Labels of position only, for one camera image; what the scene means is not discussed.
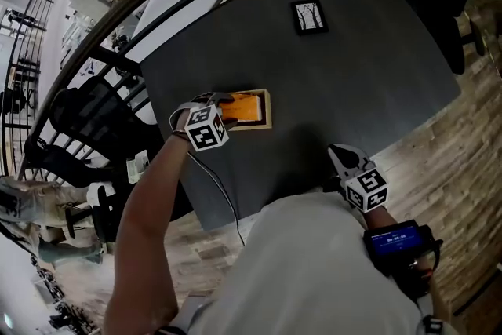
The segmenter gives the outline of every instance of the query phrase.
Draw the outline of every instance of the blue screen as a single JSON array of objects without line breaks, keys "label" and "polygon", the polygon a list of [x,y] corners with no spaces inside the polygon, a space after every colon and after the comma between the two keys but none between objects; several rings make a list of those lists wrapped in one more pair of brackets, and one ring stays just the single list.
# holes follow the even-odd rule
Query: blue screen
[{"label": "blue screen", "polygon": [[381,256],[422,244],[420,234],[414,226],[375,235],[371,239],[376,253]]}]

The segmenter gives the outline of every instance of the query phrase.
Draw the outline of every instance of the desk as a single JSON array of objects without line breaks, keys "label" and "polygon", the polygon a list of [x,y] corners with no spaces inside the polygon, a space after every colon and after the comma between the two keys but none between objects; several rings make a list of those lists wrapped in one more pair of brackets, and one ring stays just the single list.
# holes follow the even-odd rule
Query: desk
[{"label": "desk", "polygon": [[[328,144],[374,155],[460,93],[403,0],[319,0],[329,33],[301,37],[289,6],[295,1],[231,1],[141,63],[164,137],[172,111],[194,95],[270,91],[273,129],[230,133],[224,147],[197,155],[218,173],[241,217],[320,185],[333,171]],[[232,222],[224,198],[192,161],[182,181],[206,230]]]}]

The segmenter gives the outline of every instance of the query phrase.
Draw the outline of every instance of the black table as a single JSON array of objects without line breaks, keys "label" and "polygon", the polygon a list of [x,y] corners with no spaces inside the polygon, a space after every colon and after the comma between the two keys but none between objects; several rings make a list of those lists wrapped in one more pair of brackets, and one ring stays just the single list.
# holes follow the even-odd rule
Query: black table
[{"label": "black table", "polygon": [[[241,217],[321,184],[332,174],[328,144],[374,155],[460,93],[403,0],[319,0],[329,33],[301,37],[289,6],[295,1],[233,0],[141,64],[164,137],[172,111],[199,93],[270,91],[273,129],[230,133],[224,147],[198,153]],[[223,196],[192,161],[182,181],[205,229],[232,221]]]}]

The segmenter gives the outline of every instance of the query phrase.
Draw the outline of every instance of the cable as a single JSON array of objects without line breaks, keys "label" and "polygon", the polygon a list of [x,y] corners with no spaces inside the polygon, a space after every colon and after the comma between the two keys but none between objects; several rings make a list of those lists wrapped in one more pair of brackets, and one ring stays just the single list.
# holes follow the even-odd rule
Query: cable
[{"label": "cable", "polygon": [[204,170],[209,175],[209,177],[213,180],[213,182],[216,184],[216,186],[220,189],[221,194],[223,194],[223,196],[225,197],[225,200],[227,201],[227,204],[230,206],[230,208],[232,210],[232,213],[234,214],[235,227],[237,229],[238,237],[241,239],[242,246],[245,246],[246,244],[244,243],[244,239],[242,238],[241,231],[240,231],[240,228],[238,226],[238,216],[237,216],[237,213],[235,212],[235,208],[234,208],[234,206],[232,205],[232,203],[230,201],[230,197],[228,196],[228,193],[225,190],[225,187],[223,186],[223,182],[218,177],[218,175],[216,173],[214,173],[214,171],[212,171],[200,159],[198,159],[197,157],[195,157],[191,152],[188,152],[188,155],[190,156],[190,158],[192,158],[192,160],[197,165],[199,165],[202,168],[202,170]]}]

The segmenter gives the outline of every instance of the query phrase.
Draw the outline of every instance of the picture frame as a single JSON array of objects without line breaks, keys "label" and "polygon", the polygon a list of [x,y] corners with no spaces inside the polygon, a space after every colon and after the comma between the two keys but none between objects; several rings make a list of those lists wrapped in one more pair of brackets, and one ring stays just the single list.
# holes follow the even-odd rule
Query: picture frame
[{"label": "picture frame", "polygon": [[291,3],[293,21],[298,35],[329,32],[328,23],[319,0],[300,0]]}]

